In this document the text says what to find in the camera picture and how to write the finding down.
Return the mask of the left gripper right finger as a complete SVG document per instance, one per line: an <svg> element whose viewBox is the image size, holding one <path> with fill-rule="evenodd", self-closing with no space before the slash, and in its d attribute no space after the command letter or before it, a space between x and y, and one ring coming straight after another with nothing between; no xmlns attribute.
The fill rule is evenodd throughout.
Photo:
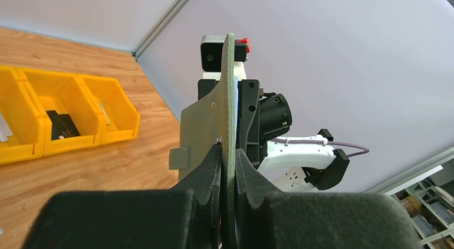
<svg viewBox="0 0 454 249"><path fill-rule="evenodd" d="M239 248L420 248L404 208L372 193L285 193L236 150Z"/></svg>

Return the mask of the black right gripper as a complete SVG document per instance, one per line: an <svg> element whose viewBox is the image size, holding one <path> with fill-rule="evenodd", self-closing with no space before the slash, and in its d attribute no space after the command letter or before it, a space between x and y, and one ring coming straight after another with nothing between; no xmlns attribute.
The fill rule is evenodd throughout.
<svg viewBox="0 0 454 249"><path fill-rule="evenodd" d="M260 131L259 81L238 82L238 121L236 147L243 149L247 158L257 169L267 154L267 145ZM197 135L197 165L207 156L213 144L214 133L219 128L215 118L200 118Z"/></svg>

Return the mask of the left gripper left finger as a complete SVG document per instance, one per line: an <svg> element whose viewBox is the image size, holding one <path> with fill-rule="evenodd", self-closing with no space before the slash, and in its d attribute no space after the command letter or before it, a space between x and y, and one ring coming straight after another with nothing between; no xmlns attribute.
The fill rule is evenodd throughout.
<svg viewBox="0 0 454 249"><path fill-rule="evenodd" d="M40 210L23 248L218 248L221 147L168 190L64 191Z"/></svg>

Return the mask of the green card holder wallet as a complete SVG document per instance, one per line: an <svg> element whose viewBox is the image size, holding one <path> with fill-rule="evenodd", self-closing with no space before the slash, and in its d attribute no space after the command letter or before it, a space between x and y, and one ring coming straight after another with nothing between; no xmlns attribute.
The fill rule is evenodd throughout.
<svg viewBox="0 0 454 249"><path fill-rule="evenodd" d="M194 195L196 244L237 248L235 213L238 81L236 64L247 45L232 33L205 35L200 44L199 97L180 117L180 144L169 167L178 171L178 188Z"/></svg>

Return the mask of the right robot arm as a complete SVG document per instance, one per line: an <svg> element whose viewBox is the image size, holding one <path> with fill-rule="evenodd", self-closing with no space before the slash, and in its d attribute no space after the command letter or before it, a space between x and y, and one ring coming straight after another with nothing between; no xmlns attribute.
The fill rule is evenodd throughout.
<svg viewBox="0 0 454 249"><path fill-rule="evenodd" d="M283 94L261 93L258 80L235 86L236 144L262 175L282 170L272 183L285 192L325 191L338 185L350 164L331 133L321 129L312 137L291 138L290 105Z"/></svg>

